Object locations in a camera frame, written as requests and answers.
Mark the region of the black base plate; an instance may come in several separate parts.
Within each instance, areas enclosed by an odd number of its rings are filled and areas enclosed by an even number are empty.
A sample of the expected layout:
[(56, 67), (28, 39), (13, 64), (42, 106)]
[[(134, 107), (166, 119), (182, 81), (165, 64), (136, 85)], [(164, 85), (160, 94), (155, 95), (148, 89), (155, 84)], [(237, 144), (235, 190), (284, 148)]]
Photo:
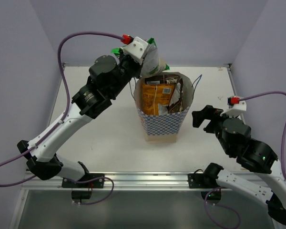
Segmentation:
[(74, 201), (82, 202), (83, 200), (88, 200), (92, 196), (93, 188), (103, 188), (104, 176), (102, 173), (90, 173), (85, 175), (78, 182), (63, 179), (61, 187), (62, 188), (82, 188), (82, 191), (72, 191), (71, 198)]
[[(193, 173), (187, 174), (188, 178), (188, 185), (189, 188), (193, 189), (212, 189), (215, 187), (219, 187), (215, 180), (212, 178), (209, 178), (204, 174), (204, 171), (202, 169), (198, 169), (194, 171)], [(201, 197), (204, 200), (205, 197), (207, 197), (207, 201), (210, 201), (212, 203), (219, 203), (222, 197), (221, 190), (216, 190), (212, 192), (211, 194), (207, 194), (208, 191), (201, 191)]]

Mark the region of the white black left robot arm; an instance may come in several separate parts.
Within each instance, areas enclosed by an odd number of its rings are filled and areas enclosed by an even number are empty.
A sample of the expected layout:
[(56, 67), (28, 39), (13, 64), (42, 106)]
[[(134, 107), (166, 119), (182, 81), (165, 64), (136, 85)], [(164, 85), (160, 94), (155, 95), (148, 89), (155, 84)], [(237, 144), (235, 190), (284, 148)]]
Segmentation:
[(72, 97), (67, 111), (34, 139), (17, 144), (20, 151), (30, 150), (26, 155), (29, 171), (41, 180), (59, 176), (78, 187), (87, 186), (92, 179), (87, 167), (80, 161), (72, 162), (57, 155), (57, 151), (80, 128), (111, 106), (128, 82), (140, 76), (142, 66), (143, 60), (136, 61), (129, 54), (122, 55), (118, 62), (110, 55), (99, 57), (89, 68), (87, 83)]

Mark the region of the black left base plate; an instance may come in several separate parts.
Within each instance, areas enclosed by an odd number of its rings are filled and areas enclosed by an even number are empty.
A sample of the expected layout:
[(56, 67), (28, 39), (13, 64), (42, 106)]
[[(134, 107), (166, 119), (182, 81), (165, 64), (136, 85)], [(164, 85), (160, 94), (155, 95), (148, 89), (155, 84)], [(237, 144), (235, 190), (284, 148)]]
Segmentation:
[(88, 200), (92, 196), (93, 188), (103, 188), (104, 176), (102, 173), (90, 173), (85, 175), (78, 182), (63, 179), (61, 187), (62, 188), (82, 188), (82, 191), (72, 191), (71, 198), (74, 201), (82, 202), (83, 200)]

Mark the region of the aluminium mounting rail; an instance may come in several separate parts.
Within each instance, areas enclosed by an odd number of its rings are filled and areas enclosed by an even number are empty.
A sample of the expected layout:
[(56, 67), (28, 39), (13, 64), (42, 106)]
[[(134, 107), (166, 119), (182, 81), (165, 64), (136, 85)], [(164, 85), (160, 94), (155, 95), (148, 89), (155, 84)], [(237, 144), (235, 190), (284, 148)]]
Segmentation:
[[(101, 188), (97, 191), (110, 190), (143, 190), (143, 191), (185, 191), (194, 190), (189, 187), (188, 172), (107, 172), (105, 176), (114, 181), (109, 180), (102, 183)], [(42, 181), (33, 178), (25, 182), (20, 187), (23, 190), (87, 190), (87, 188), (67, 187), (65, 181), (60, 177), (54, 177), (49, 180)]]

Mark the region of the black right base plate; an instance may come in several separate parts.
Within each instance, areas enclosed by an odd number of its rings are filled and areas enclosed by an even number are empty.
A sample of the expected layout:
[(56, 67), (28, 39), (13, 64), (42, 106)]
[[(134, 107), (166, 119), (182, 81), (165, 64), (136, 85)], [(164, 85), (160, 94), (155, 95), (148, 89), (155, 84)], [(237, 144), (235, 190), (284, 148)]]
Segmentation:
[[(215, 187), (219, 187), (215, 180), (212, 178), (209, 178), (204, 174), (204, 171), (202, 169), (198, 169), (194, 171), (193, 173), (187, 174), (188, 178), (188, 185), (189, 188), (193, 189), (212, 189)], [(201, 197), (204, 200), (205, 197), (207, 197), (207, 201), (210, 201), (212, 203), (219, 203), (222, 197), (221, 190), (216, 190), (212, 192), (211, 194), (207, 194), (208, 191), (201, 191)]]

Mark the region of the green Chuba chips bag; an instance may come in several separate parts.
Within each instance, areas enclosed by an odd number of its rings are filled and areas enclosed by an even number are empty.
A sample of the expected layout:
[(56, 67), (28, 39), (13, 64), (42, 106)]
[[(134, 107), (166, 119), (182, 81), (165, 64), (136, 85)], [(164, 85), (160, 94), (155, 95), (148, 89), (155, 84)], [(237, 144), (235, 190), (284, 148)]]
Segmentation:
[[(154, 75), (158, 75), (163, 71), (169, 70), (170, 67), (159, 56), (158, 48), (157, 48), (157, 45), (154, 41), (154, 38), (150, 38), (150, 39), (145, 40), (145, 41), (147, 41), (149, 43), (149, 48), (147, 50), (147, 54), (144, 58), (144, 61), (142, 63), (143, 67), (141, 70), (141, 76), (143, 78), (151, 77)], [(122, 47), (111, 49), (111, 53), (119, 58), (120, 54), (123, 54)]]

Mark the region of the yellow snack bag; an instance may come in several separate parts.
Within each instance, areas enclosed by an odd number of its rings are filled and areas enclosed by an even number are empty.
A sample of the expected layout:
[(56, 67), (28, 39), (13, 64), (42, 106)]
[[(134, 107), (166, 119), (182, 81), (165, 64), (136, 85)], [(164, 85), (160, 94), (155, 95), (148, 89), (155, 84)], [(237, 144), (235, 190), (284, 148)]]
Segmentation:
[(174, 92), (174, 84), (142, 84), (141, 110), (146, 115), (168, 114), (169, 103)]

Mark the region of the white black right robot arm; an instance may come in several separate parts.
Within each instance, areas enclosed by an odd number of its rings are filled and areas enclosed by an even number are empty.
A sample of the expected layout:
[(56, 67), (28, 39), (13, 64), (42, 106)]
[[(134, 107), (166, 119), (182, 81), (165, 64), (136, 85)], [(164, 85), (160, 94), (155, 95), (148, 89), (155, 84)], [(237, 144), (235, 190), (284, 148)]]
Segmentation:
[(194, 128), (199, 128), (204, 120), (209, 120), (204, 131), (214, 134), (230, 158), (236, 159), (241, 167), (260, 177), (267, 186), (259, 186), (238, 177), (216, 163), (207, 166), (200, 182), (211, 188), (229, 188), (256, 200), (273, 220), (286, 226), (286, 179), (283, 177), (281, 162), (272, 148), (253, 139), (251, 127), (237, 116), (228, 116), (223, 110), (211, 105), (206, 105), (201, 111), (193, 111), (192, 118)]

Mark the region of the dark brown snack bag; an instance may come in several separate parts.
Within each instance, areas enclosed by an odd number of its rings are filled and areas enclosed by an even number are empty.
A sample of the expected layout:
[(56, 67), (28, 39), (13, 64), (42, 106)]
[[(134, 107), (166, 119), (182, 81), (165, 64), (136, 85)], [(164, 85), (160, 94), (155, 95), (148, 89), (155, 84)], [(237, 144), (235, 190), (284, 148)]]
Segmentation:
[(182, 90), (183, 90), (183, 79), (177, 74), (162, 74), (155, 75), (149, 78), (145, 78), (145, 84), (174, 84), (174, 92), (171, 97), (168, 114), (177, 113), (183, 110), (182, 108)]

